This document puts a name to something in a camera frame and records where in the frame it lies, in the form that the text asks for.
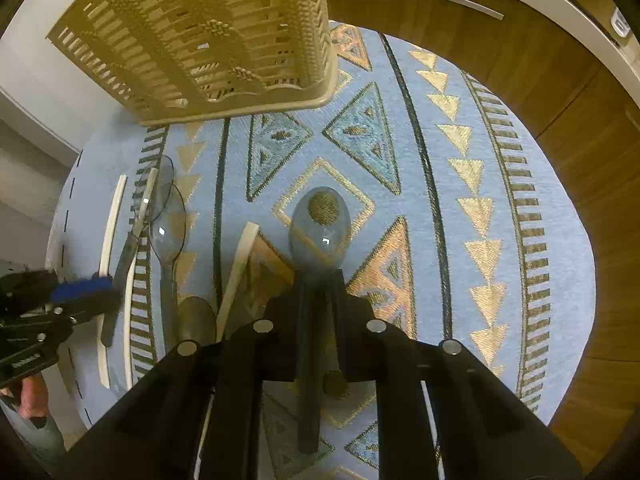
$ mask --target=wooden cabinet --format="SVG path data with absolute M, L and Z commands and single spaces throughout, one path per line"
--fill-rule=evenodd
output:
M 518 0 L 328 0 L 334 20 L 418 44 L 490 88 L 536 137 L 584 223 L 596 319 L 551 428 L 591 469 L 640 402 L 640 110 L 586 48 Z

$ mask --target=silver bolt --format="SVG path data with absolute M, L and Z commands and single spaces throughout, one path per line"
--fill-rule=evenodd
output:
M 462 345 L 455 339 L 447 339 L 444 343 L 442 343 L 442 349 L 447 354 L 457 355 L 462 352 Z
M 367 330 L 374 334 L 380 334 L 386 330 L 386 323 L 381 319 L 372 319 L 367 323 Z
M 198 345 L 193 341 L 183 341 L 178 345 L 178 354 L 187 357 L 193 355 L 198 350 Z
M 273 330 L 273 323 L 268 319 L 259 319 L 254 323 L 254 330 L 258 334 L 266 334 Z

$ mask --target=blue patterned tablecloth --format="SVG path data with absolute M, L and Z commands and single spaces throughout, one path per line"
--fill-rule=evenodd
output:
M 62 276 L 97 270 L 119 174 L 129 181 L 116 227 L 113 273 L 132 218 L 134 183 L 161 154 L 174 161 L 188 212 L 178 295 L 222 297 L 245 222 L 260 234 L 246 287 L 266 299 L 291 279 L 287 231 L 309 189 L 345 199 L 353 238 L 351 294 L 421 341 L 454 337 L 548 422 L 575 372 L 594 316 L 587 235 L 553 169 L 517 117 L 454 65 L 407 42 L 334 23 L 340 79 L 313 110 L 257 114 L 147 132 L 123 114 L 95 133 L 63 190 L 48 257 Z M 138 254 L 133 380 L 165 354 L 159 266 Z M 269 286 L 264 277 L 268 276 Z M 95 326 L 76 329 L 61 367 L 92 424 L 126 388 L 122 316 L 98 378 Z M 318 453 L 295 449 L 295 387 L 264 386 L 262 478 L 378 476 L 375 387 L 324 398 Z

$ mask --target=woven basket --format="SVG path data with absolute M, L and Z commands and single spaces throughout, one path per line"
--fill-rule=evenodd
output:
M 143 125 L 320 106 L 326 0 L 75 0 L 48 38 Z

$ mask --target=person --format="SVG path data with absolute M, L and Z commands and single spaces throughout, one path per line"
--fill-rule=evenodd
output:
M 15 399 L 9 388 L 2 388 L 0 396 L 2 411 L 14 431 L 42 468 L 53 476 L 66 450 L 58 425 L 49 412 L 49 391 L 44 377 L 36 374 L 24 378 L 20 399 Z M 38 418 L 45 419 L 40 428 L 34 424 Z

